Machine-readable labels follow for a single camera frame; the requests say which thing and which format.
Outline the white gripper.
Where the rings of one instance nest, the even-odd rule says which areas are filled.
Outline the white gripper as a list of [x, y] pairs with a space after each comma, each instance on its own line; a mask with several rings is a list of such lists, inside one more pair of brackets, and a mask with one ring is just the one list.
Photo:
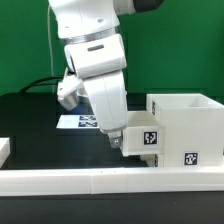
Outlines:
[[108, 134], [112, 148], [122, 146], [122, 132], [127, 126], [126, 90], [122, 71], [83, 81], [100, 130]]

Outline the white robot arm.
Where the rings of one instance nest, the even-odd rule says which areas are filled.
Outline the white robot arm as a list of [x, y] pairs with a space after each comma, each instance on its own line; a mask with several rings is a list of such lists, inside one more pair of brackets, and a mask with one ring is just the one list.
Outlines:
[[67, 68], [58, 84], [58, 101], [71, 110], [77, 91], [88, 97], [101, 132], [110, 145], [122, 145], [127, 127], [123, 69], [125, 49], [119, 33], [120, 15], [158, 9], [164, 0], [48, 0], [63, 41]]

